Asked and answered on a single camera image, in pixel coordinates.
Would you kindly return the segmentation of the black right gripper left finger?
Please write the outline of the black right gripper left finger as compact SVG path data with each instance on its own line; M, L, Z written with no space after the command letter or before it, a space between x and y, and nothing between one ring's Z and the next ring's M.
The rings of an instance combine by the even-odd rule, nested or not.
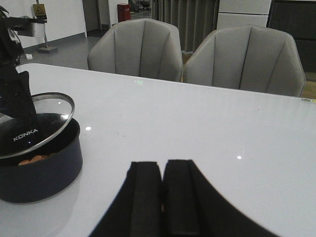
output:
M161 236L161 175L156 162L132 162L91 237Z

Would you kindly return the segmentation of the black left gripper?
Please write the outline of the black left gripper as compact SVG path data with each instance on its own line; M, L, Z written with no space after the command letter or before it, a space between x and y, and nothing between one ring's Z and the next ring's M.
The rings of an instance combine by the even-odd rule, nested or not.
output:
M23 52L8 30L25 23L17 17L0 19L0 111L12 118L31 120L35 107L29 88L29 72L17 73L16 60Z

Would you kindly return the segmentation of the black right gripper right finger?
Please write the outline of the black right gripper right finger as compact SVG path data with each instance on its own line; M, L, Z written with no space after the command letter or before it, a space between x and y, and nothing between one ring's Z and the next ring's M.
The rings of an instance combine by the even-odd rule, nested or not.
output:
M192 160L169 160L163 175L169 237L273 237L230 204Z

